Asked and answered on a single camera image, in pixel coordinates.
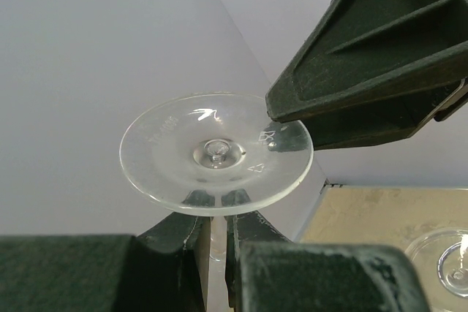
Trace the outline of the clear wine glass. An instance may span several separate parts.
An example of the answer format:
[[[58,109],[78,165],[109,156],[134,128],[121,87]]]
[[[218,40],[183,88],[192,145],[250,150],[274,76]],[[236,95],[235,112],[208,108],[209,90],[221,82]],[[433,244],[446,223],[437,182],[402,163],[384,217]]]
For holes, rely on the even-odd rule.
[[[152,107],[121,139],[127,180],[176,213],[211,220],[213,260],[226,257],[226,220],[272,205],[309,173],[314,146],[299,121],[279,123],[265,101],[195,94]]]

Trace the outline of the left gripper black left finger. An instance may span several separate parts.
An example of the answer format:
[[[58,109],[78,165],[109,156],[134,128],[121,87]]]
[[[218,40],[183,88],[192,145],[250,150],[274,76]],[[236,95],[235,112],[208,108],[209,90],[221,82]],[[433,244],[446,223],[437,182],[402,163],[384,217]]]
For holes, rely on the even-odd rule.
[[[178,213],[137,236],[3,236],[1,309],[204,311],[209,236]]]

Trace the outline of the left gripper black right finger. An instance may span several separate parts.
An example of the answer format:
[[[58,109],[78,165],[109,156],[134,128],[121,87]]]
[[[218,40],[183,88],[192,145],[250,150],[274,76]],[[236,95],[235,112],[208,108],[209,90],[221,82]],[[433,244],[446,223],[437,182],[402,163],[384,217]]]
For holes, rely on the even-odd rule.
[[[228,216],[235,311],[429,311],[418,274],[387,245],[294,243],[259,212]]]

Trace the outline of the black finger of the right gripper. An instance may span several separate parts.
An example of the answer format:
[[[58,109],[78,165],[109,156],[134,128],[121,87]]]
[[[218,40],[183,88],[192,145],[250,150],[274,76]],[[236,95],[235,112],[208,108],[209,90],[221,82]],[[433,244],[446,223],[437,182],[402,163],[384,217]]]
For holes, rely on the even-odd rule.
[[[266,94],[316,150],[382,145],[467,103],[467,0],[333,0]]]

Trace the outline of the clear champagne flute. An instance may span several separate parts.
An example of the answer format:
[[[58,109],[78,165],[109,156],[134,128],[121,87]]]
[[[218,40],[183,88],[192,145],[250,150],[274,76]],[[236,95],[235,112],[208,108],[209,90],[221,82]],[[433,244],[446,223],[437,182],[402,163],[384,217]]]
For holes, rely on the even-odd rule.
[[[418,272],[433,304],[467,300],[467,230],[436,229],[416,238],[405,254]]]

